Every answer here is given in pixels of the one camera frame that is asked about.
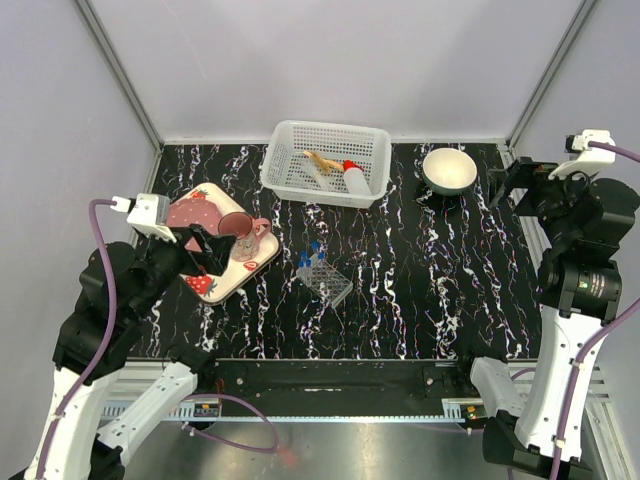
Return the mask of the brown bristle tube brush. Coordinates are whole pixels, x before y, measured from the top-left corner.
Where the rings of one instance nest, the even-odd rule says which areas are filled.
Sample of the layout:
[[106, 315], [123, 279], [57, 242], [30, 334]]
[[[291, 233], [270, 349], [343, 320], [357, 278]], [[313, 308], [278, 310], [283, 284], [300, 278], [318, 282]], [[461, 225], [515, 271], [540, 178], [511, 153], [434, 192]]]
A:
[[338, 161], [326, 159], [318, 153], [309, 150], [304, 150], [303, 154], [308, 157], [323, 174], [330, 174], [333, 171], [344, 171], [343, 164]]

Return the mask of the white wash bottle red cap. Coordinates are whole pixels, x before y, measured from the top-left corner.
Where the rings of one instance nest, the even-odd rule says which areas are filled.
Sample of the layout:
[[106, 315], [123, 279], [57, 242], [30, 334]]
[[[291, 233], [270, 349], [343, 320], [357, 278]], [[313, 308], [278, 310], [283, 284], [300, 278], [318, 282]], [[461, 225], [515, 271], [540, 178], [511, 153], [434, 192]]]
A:
[[363, 170], [351, 160], [345, 160], [343, 162], [343, 180], [346, 185], [347, 191], [351, 195], [372, 195]]

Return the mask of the clear plastic pipettes bundle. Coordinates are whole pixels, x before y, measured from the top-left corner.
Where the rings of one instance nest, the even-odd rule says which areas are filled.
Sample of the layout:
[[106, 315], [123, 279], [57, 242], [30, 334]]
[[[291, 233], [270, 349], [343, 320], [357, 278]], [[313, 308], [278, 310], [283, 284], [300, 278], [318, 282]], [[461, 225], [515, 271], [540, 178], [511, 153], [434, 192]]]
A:
[[296, 182], [301, 189], [321, 192], [335, 192], [324, 174], [312, 164], [305, 164], [296, 172]]

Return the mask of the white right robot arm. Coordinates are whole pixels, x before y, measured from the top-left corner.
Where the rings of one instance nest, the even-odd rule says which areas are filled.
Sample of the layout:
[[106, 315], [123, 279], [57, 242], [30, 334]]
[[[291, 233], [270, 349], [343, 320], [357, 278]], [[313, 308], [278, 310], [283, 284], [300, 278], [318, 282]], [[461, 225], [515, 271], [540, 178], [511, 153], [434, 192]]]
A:
[[624, 318], [612, 257], [635, 224], [639, 196], [575, 162], [520, 157], [491, 170], [490, 178], [490, 203], [523, 190], [515, 214], [537, 219], [550, 243], [538, 270], [541, 346], [526, 398], [508, 365], [490, 357], [459, 366], [454, 384], [463, 395], [481, 396], [486, 462], [539, 478], [590, 479], [582, 459], [583, 412], [599, 350]]

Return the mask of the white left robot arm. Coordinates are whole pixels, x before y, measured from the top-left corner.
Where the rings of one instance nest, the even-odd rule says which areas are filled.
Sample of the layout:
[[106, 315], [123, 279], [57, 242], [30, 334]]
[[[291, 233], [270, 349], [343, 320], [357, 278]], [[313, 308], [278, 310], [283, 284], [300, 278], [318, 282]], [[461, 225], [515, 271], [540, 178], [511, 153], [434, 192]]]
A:
[[124, 242], [98, 243], [80, 274], [81, 293], [54, 349], [54, 392], [40, 443], [18, 479], [120, 479], [131, 456], [169, 410], [215, 386], [211, 355], [175, 350], [159, 381], [118, 421], [98, 426], [141, 323], [182, 274], [221, 274], [235, 239], [192, 224], [174, 242], [152, 239], [139, 256]]

